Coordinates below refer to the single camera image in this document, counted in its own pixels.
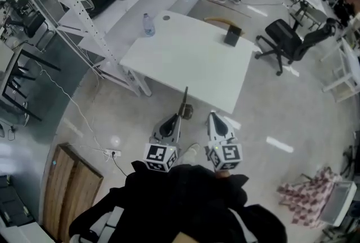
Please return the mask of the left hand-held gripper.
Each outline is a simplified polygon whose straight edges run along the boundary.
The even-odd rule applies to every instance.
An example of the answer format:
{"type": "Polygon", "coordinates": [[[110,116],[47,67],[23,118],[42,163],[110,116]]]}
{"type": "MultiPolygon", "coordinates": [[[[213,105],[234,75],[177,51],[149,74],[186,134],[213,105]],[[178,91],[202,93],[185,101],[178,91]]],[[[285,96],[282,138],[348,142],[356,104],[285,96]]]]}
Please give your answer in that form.
{"type": "Polygon", "coordinates": [[[155,125],[143,154],[143,161],[149,170],[168,173],[174,167],[178,160],[181,121],[180,115],[173,114],[155,125]]]}

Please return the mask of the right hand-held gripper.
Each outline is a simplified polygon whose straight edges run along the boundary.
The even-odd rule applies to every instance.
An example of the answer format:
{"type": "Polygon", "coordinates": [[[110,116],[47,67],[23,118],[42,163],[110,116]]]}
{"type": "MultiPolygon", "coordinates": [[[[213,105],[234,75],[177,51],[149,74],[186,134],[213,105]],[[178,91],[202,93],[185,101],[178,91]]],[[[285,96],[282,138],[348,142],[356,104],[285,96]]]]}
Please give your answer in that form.
{"type": "Polygon", "coordinates": [[[234,137],[232,124],[216,112],[210,112],[207,119],[208,136],[214,140],[218,136],[229,139],[209,141],[207,157],[215,172],[235,169],[243,161],[242,146],[234,137]]]}

